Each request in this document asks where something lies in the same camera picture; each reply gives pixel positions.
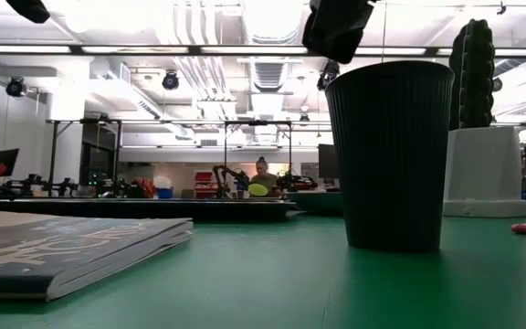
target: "yellow object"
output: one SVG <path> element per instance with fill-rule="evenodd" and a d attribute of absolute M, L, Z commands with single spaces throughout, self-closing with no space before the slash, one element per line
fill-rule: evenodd
<path fill-rule="evenodd" d="M 266 196 L 269 191 L 261 184 L 251 184 L 248 186 L 248 193 L 252 196 Z"/>

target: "white pedestal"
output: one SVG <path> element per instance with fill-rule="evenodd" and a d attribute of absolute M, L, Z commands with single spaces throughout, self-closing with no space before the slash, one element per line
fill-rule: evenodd
<path fill-rule="evenodd" d="M 461 129 L 448 137 L 444 216 L 526 216 L 521 149 L 514 128 Z"/>

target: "ribbed paper cup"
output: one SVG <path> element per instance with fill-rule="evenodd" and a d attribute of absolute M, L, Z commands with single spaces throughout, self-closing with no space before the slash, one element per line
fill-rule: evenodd
<path fill-rule="evenodd" d="M 326 89 L 350 246 L 439 249 L 453 80 L 441 64 L 395 61 Z"/>

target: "workbench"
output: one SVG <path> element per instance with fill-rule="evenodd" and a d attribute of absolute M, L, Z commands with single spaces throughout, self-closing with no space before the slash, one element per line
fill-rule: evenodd
<path fill-rule="evenodd" d="M 526 329 L 520 222 L 445 218 L 441 251 L 422 255 L 350 249 L 341 218 L 197 224 L 68 297 L 0 302 L 0 328 Z"/>

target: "dark green plant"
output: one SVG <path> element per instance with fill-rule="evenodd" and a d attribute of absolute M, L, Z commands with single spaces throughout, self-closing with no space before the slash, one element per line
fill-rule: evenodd
<path fill-rule="evenodd" d="M 486 20 L 471 19 L 454 40 L 449 67 L 455 74 L 449 130 L 489 127 L 494 74 L 492 30 Z"/>

